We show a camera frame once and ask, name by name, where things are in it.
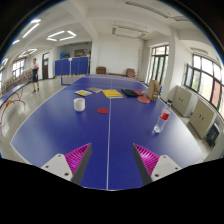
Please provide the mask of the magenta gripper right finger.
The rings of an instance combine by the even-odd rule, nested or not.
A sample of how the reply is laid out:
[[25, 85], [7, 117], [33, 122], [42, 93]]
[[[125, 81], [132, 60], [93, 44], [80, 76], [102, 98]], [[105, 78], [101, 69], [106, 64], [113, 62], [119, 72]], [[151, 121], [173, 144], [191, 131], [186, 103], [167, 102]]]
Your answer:
[[133, 144], [133, 156], [144, 185], [181, 170], [168, 155], [159, 156], [137, 144]]

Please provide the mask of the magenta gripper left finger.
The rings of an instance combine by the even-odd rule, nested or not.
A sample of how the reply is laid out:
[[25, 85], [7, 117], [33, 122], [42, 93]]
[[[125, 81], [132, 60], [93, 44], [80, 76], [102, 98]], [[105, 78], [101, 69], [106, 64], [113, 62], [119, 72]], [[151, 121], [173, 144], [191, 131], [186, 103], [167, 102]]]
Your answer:
[[92, 147], [88, 143], [66, 155], [56, 154], [42, 166], [42, 169], [79, 185], [83, 179], [91, 154]]

